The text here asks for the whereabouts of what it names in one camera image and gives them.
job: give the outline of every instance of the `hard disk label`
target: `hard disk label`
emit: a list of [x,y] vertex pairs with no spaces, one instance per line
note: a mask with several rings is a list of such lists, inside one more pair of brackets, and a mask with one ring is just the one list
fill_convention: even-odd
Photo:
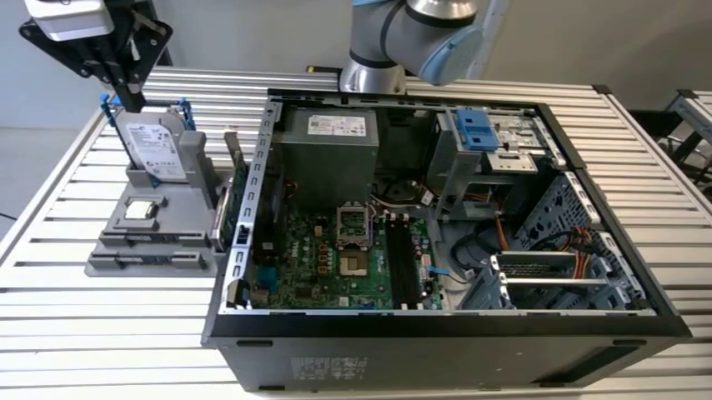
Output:
[[291,372],[301,381],[364,379],[368,357],[293,357]]
[[307,134],[364,137],[366,136],[366,118],[313,115]]
[[127,123],[126,129],[146,172],[158,179],[185,179],[186,172],[169,129],[142,123]]

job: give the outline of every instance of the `black cable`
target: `black cable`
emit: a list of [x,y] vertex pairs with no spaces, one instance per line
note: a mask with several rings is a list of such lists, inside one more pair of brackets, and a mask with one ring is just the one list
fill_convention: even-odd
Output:
[[473,266],[473,265],[469,265],[469,264],[465,264],[462,261],[460,261],[460,258],[457,258],[457,250],[460,250],[460,248],[462,246],[465,246],[470,241],[474,241],[477,243],[477,245],[480,245],[480,247],[482,248],[482,250],[485,252],[488,252],[489,254],[494,254],[497,253],[500,250],[493,248],[481,238],[480,238],[480,235],[488,230],[488,228],[494,224],[494,221],[486,221],[486,222],[481,222],[477,226],[476,226],[476,231],[465,236],[462,236],[460,239],[457,239],[456,243],[453,244],[453,246],[449,248],[449,257],[450,259],[453,260],[453,262],[456,263],[456,265],[464,269],[464,270],[470,270],[470,269],[482,269],[482,267],[480,266]]
[[438,276],[438,277],[448,277],[448,278],[450,278],[453,281],[456,281],[457,283],[460,283],[461,285],[466,285],[466,284],[469,284],[469,282],[461,281],[460,279],[457,279],[456,277],[453,277],[449,273],[438,273],[437,276]]
[[4,212],[0,212],[0,217],[8,218],[8,219],[11,219],[12,221],[16,221],[16,220],[18,220],[16,217],[12,217],[11,215],[6,214]]
[[555,233],[553,235],[548,235],[543,240],[540,240],[539,242],[536,242],[532,247],[529,248],[529,251],[535,251],[535,250],[539,250],[539,248],[544,245],[544,244],[548,244],[548,242],[551,242],[552,240],[556,240],[557,238],[563,237],[563,236],[567,236],[567,235],[571,235],[572,232],[571,231],[564,231],[564,232],[559,232],[559,233]]

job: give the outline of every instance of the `blue latch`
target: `blue latch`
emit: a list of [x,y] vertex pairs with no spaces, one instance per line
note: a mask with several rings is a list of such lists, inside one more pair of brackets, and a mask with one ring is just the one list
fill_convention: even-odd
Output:
[[500,147],[497,133],[489,124],[488,113],[481,110],[456,111],[457,130],[468,150],[494,152]]

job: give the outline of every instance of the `blue clip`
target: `blue clip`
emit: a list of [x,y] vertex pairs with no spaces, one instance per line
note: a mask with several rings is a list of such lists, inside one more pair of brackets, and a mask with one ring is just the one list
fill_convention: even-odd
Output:
[[436,275],[449,275],[449,270],[445,268],[428,267],[428,272]]
[[112,104],[110,104],[110,100],[111,100],[111,95],[107,93],[102,93],[102,95],[99,96],[99,101],[100,101],[99,107],[102,107],[103,115],[107,116],[107,119],[110,120],[110,125],[112,128],[116,129],[116,133],[118,133],[119,128],[116,127],[116,119],[114,119],[114,113],[111,112],[111,106],[114,105],[114,101],[112,101]]
[[465,147],[480,152],[494,152],[500,148],[500,139],[489,125],[488,113],[482,110],[456,111],[457,130]]
[[193,119],[193,107],[190,106],[190,101],[183,97],[178,102],[181,109],[183,110],[183,116],[186,118],[186,128],[191,131],[197,131],[197,122]]

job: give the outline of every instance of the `slotted aluminum table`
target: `slotted aluminum table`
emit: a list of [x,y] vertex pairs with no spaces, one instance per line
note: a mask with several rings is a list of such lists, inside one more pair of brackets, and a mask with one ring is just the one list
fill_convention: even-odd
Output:
[[[223,128],[251,153],[266,88],[335,90],[331,74],[155,70],[150,98],[186,97],[217,163]],[[592,87],[460,81],[409,93],[548,103],[695,339],[583,390],[366,392],[306,398],[712,398],[712,210],[613,96]],[[249,396],[201,349],[207,278],[86,277],[83,263],[123,191],[127,157],[98,112],[0,244],[0,398]]]

